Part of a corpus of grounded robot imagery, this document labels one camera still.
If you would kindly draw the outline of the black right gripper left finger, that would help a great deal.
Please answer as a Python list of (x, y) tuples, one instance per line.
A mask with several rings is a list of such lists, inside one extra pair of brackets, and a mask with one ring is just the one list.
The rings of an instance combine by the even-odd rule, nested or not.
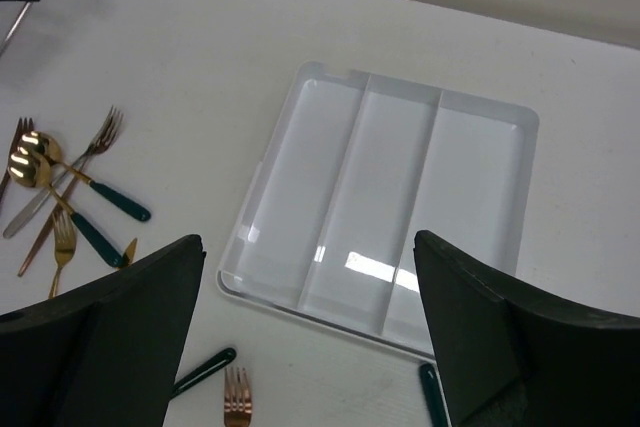
[(160, 426), (205, 263), (186, 235), (1, 317), (4, 426)]

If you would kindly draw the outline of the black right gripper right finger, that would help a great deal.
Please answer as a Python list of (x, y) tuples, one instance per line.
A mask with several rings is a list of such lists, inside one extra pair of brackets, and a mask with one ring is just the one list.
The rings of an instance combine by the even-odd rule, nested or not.
[(453, 425), (638, 425), (638, 318), (546, 292), (428, 230), (414, 262)]

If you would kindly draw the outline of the silver spoon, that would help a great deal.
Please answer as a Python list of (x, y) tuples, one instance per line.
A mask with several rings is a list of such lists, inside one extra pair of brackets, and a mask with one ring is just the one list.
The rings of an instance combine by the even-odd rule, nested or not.
[(4, 54), (8, 49), (9, 45), (14, 40), (18, 30), (20, 29), (21, 24), (27, 16), (27, 13), (31, 9), (34, 1), (24, 2), (21, 6), (21, 9), (18, 11), (13, 23), (10, 28), (7, 30), (5, 37), (1, 41), (1, 54)]

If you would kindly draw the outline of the rose gold fork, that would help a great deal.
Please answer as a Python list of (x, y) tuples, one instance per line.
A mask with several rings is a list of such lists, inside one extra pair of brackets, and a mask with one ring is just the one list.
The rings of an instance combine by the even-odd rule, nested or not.
[[(34, 121), (31, 117), (21, 117), (19, 119), (13, 139), (10, 144), (9, 154), (12, 154), (16, 150), (17, 144), (21, 136), (24, 133), (29, 132), (33, 129), (34, 129)], [(9, 182), (10, 182), (10, 175), (7, 171), (4, 171), (4, 175), (0, 183), (0, 201), (3, 200), (4, 194), (7, 186), (9, 185)]]
[(225, 369), (223, 407), (226, 427), (250, 426), (253, 402), (249, 376), (245, 368)]

